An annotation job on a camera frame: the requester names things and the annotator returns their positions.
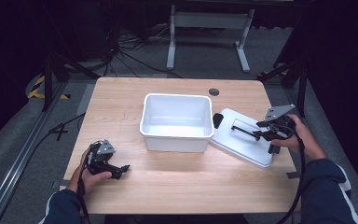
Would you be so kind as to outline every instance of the person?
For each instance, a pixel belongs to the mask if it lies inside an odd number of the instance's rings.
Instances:
[[[358,223],[350,201],[351,183],[345,171],[329,159],[310,130],[296,115],[287,115],[296,124],[296,132],[304,143],[308,159],[301,185],[301,224]],[[273,139],[271,144],[288,147],[299,153],[295,135],[285,140]]]
[[[68,186],[60,191],[55,192],[48,199],[45,217],[39,224],[71,224],[81,223],[80,217],[80,201],[77,198],[77,181],[83,167],[83,161],[86,158],[87,150],[83,153],[80,165],[75,169],[72,174]],[[82,174],[85,191],[89,193],[92,189],[99,185],[106,179],[112,177],[110,172],[102,172],[97,175],[92,175],[88,169],[85,169]]]
[[[304,143],[304,154],[308,159],[302,185],[300,186],[301,224],[358,223],[358,216],[350,201],[351,184],[345,171],[327,159],[322,147],[298,116],[287,116],[296,124],[296,133]],[[300,145],[295,135],[285,140],[273,139],[271,144],[278,147],[288,147],[296,153],[299,153],[300,150]],[[81,165],[75,170],[68,187],[50,197],[46,216],[40,223],[80,223],[80,203],[76,197],[80,167]],[[92,187],[108,178],[110,178],[108,173],[93,176],[90,172],[85,171],[83,179],[86,193],[90,192]],[[234,218],[238,222],[242,221],[240,218]]]

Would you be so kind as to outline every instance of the table top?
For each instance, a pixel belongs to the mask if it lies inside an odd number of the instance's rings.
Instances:
[[[209,94],[210,88],[219,95]],[[107,139],[117,150],[109,163],[129,164],[85,198],[91,214],[212,214],[286,212],[298,178],[287,148],[260,168],[209,144],[203,153],[148,151],[139,128],[148,93],[206,95],[213,113],[224,108],[262,120],[270,107],[259,81],[101,77],[91,96],[64,179],[90,144]]]

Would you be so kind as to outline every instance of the white container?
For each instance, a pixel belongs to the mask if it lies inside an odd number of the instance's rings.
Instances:
[[[203,152],[214,134],[211,99],[147,94],[140,132],[148,150]]]

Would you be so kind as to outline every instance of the navy blue sleeve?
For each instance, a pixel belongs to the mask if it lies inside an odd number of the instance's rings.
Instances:
[[[307,164],[301,186],[301,223],[358,223],[350,201],[351,184],[328,159]]]
[[[51,195],[46,216],[39,224],[79,224],[80,202],[75,192],[63,189]]]

